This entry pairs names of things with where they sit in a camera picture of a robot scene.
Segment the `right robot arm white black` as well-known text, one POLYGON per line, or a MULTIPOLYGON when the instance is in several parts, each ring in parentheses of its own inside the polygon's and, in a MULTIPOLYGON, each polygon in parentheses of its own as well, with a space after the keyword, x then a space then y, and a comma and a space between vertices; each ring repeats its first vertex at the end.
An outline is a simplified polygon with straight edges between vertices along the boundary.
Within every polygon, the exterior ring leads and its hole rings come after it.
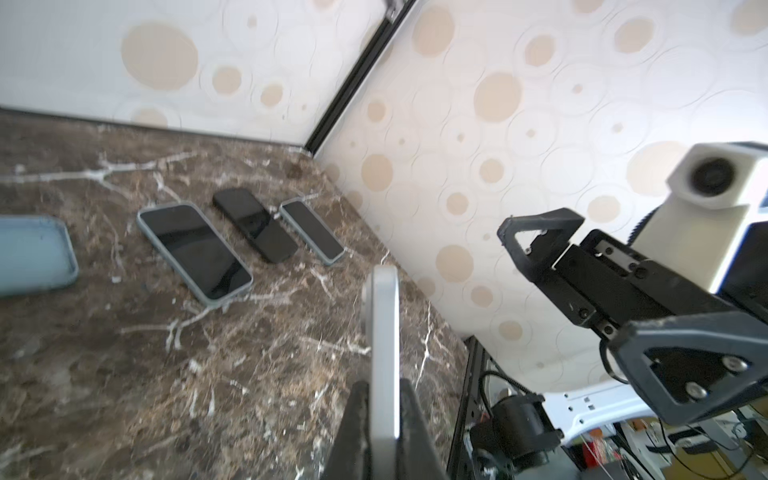
POLYGON ((599 340, 609 380, 567 392, 514 386, 470 431, 478 452, 526 470, 589 430, 654 415, 706 421, 767 394, 767 226, 747 229, 724 284, 708 292, 594 230, 566 208, 511 216, 497 235, 523 276, 599 340))

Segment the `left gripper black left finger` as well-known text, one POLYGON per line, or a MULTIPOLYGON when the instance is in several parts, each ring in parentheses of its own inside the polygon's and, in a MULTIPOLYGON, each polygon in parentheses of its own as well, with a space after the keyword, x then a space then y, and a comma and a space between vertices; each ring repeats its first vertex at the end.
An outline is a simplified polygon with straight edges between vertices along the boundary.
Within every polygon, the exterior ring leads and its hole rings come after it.
POLYGON ((323 480, 371 478, 369 384, 352 385, 344 414, 321 475, 323 480))

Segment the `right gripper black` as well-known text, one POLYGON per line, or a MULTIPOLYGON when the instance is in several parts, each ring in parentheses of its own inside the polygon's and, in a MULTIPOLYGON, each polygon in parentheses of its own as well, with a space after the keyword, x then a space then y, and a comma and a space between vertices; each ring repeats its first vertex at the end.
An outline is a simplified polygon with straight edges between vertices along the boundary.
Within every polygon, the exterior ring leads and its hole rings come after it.
POLYGON ((695 423, 767 395, 767 321, 742 291, 709 293, 600 230, 571 244, 584 221, 567 208, 510 216, 497 237, 573 324, 614 337, 610 352, 659 418, 695 423))

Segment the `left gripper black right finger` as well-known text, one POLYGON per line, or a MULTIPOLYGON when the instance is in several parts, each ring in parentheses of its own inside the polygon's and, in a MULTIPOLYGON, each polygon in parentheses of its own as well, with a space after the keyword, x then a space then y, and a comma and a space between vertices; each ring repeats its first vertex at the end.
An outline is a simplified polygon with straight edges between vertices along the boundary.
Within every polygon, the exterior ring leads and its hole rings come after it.
POLYGON ((427 430, 412 383, 400 380, 399 480, 444 480, 448 476, 427 430))

